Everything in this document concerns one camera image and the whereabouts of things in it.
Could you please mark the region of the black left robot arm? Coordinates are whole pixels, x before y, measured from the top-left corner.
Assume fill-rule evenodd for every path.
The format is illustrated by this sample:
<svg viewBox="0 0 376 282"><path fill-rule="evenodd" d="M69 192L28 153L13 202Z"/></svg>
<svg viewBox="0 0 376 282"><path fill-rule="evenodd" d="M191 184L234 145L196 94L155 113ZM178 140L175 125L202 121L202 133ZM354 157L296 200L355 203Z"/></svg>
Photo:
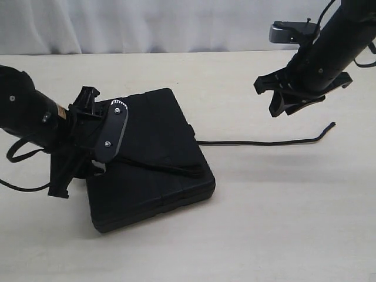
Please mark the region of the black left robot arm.
<svg viewBox="0 0 376 282"><path fill-rule="evenodd" d="M93 142L105 117L95 108L99 91L84 86L67 108L38 91L25 71L1 66L1 129L18 137L6 157L21 162L38 152L49 154L50 179L40 187L24 188L4 180L1 184L19 192L38 192L67 199L72 179L104 173L93 162Z"/></svg>

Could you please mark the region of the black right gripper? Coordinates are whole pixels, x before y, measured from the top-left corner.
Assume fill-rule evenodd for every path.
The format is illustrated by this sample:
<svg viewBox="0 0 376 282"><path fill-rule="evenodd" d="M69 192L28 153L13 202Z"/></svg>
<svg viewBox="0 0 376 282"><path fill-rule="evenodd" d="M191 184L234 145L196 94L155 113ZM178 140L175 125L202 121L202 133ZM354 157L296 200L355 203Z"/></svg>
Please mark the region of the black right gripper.
<svg viewBox="0 0 376 282"><path fill-rule="evenodd" d="M302 86L295 85L287 78L285 69L280 69L268 75L259 76L254 82L254 88L258 95L273 91L269 112L273 118L277 118L282 113L292 115L307 106L321 103L325 100L325 95L337 88L345 89L353 82L347 72L341 72L323 90L307 90Z"/></svg>

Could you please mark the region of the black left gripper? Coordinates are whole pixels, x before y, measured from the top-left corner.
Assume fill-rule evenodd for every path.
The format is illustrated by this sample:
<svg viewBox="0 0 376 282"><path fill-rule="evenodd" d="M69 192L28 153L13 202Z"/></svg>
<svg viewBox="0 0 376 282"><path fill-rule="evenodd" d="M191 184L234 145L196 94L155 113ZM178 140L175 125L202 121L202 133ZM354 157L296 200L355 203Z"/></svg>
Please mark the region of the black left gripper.
<svg viewBox="0 0 376 282"><path fill-rule="evenodd" d="M69 130L62 144L51 153L48 196L67 199L72 179L104 172L92 162L93 144L105 116L103 109L95 108L99 94L96 88L84 86L68 106Z"/></svg>

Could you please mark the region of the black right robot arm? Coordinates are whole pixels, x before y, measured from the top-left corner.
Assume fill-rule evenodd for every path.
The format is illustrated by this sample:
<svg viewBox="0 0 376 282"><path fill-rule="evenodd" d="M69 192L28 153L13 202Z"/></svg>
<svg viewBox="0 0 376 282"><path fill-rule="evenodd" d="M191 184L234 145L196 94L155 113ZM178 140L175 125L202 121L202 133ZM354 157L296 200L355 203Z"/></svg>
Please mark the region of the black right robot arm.
<svg viewBox="0 0 376 282"><path fill-rule="evenodd" d="M353 80L345 68L375 39L375 1L341 1L324 27L321 22L275 21L269 40L298 44L286 67L259 76L257 94L273 91L272 117L292 115L325 100L326 94L346 88Z"/></svg>

